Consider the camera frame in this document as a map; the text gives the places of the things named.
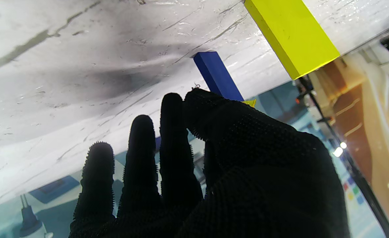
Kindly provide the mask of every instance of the yellow block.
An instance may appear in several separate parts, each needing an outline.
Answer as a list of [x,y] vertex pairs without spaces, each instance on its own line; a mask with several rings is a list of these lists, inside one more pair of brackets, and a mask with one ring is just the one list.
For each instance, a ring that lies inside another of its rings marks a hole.
[[246,0],[244,5],[292,79],[340,56],[302,0]]
[[248,104],[249,106],[255,108],[255,105],[256,105],[256,99],[254,100],[250,100],[250,101],[242,101],[242,103],[244,104]]

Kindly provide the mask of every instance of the glove finger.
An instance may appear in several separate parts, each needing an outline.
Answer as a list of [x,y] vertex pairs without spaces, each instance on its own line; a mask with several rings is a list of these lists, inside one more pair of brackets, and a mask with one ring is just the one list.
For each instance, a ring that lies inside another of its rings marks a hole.
[[279,122],[254,108],[230,101],[202,89],[187,93],[184,101],[187,128],[198,138],[210,141],[222,170],[234,166],[286,164],[266,160],[271,154],[286,155],[287,143],[299,139],[291,126]]
[[193,174],[193,154],[183,121],[183,100],[178,94],[164,96],[161,106],[161,191],[167,207],[196,206],[202,200]]
[[95,226],[114,219],[113,174],[114,152],[111,146],[104,142],[95,143],[90,147],[83,167],[83,189],[78,196],[71,232],[81,230],[87,222]]
[[149,116],[140,115],[131,125],[118,217],[161,208],[154,156],[155,131],[152,120]]
[[205,198],[211,193],[214,184],[222,177],[223,172],[218,164],[215,148],[212,142],[205,142],[205,161],[204,161],[203,174],[206,177],[206,195]]

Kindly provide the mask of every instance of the gloved hand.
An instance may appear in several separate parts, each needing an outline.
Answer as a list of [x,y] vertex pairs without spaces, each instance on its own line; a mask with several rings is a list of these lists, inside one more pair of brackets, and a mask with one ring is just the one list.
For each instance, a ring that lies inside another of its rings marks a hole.
[[178,94],[164,96],[160,133],[162,197],[157,189],[153,123],[141,115],[131,125],[117,218],[112,215],[112,148],[104,142],[90,147],[70,237],[172,237],[176,233],[202,200]]
[[[207,193],[187,128],[205,140]],[[162,198],[147,116],[131,127],[118,217],[111,147],[90,148],[70,237],[349,237],[344,192],[319,139],[202,89],[161,107]]]

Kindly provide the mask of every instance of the light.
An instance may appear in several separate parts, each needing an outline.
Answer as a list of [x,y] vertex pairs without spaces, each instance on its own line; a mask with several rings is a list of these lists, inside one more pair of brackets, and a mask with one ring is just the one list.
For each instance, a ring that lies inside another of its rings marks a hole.
[[332,153],[335,157],[340,157],[340,155],[343,153],[343,149],[341,149],[340,147],[337,147],[337,149],[335,149],[335,151]]

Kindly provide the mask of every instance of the scratched white surface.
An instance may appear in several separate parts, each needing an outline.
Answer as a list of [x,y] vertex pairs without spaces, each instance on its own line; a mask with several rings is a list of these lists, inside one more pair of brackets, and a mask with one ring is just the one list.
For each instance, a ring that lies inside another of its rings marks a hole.
[[[389,0],[304,2],[342,53],[389,28]],[[0,0],[0,203],[80,170],[97,140],[126,150],[139,114],[158,131],[163,95],[206,87],[205,50],[245,98],[289,80],[239,0]]]

